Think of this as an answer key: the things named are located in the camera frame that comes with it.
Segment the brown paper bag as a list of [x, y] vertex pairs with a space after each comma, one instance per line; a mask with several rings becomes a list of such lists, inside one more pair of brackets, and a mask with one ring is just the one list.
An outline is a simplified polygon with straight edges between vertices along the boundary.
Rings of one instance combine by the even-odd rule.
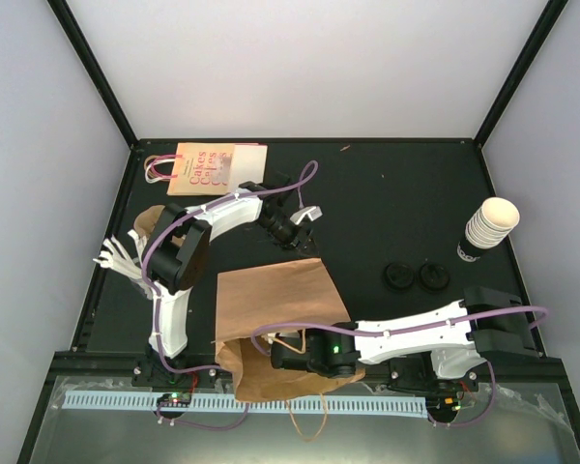
[[331, 326], [350, 320], [334, 282], [319, 258], [224, 272], [217, 276], [216, 362], [232, 374], [235, 397], [247, 403], [279, 400], [298, 434], [307, 437], [293, 414], [290, 401], [306, 395], [325, 395], [359, 382], [360, 368], [346, 379], [327, 379], [315, 373], [275, 369], [269, 350], [286, 342], [268, 337], [303, 331], [309, 323]]

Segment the brown pulp cup carrier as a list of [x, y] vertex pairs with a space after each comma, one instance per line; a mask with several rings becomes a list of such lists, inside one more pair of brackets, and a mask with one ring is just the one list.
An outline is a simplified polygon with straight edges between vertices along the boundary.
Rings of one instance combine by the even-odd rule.
[[164, 210], [164, 205], [151, 206], [135, 218], [133, 230], [141, 239], [145, 241], [154, 240], [160, 232], [163, 232], [174, 221]]

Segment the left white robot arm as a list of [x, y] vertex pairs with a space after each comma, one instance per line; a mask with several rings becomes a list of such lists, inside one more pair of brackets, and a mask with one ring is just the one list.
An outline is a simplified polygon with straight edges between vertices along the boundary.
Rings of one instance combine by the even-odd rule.
[[189, 364], [180, 355], [188, 345], [189, 295], [204, 274], [211, 242], [234, 228], [256, 223], [284, 249], [304, 250], [311, 241], [311, 223], [323, 213], [301, 206], [283, 209], [293, 188], [266, 190], [253, 182], [208, 203], [162, 208], [142, 256], [144, 282], [153, 293], [153, 326], [149, 344], [159, 357], [154, 373], [167, 386], [181, 384]]

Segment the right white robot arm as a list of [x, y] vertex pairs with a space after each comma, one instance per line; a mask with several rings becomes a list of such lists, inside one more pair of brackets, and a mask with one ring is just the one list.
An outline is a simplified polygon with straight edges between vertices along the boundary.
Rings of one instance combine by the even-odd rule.
[[532, 331], [548, 315], [506, 292], [464, 290], [460, 300], [390, 320], [325, 325], [281, 323], [263, 329], [273, 368], [349, 378], [359, 367], [417, 355], [422, 382], [443, 389], [483, 363], [521, 363], [538, 356]]

